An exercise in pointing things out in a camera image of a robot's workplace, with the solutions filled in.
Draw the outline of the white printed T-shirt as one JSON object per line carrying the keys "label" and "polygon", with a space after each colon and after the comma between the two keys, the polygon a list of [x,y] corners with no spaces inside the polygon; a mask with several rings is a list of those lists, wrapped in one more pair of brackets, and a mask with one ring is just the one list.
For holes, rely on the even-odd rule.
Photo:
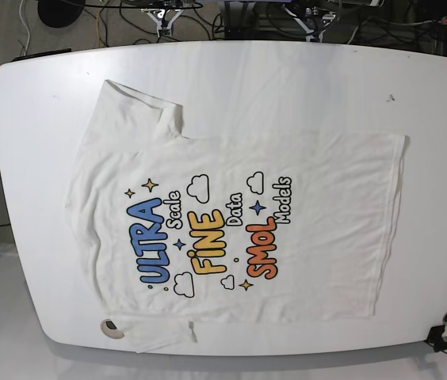
{"label": "white printed T-shirt", "polygon": [[119,341],[146,352],[204,323],[375,314],[403,135],[182,129],[180,105],[105,81],[78,148],[65,208]]}

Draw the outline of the black round stand base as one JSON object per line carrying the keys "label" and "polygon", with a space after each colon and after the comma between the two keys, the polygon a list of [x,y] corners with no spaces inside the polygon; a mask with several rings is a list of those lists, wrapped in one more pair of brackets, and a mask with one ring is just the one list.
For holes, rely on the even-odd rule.
{"label": "black round stand base", "polygon": [[85,0],[39,0],[37,13],[43,24],[61,29],[75,23],[86,5]]}

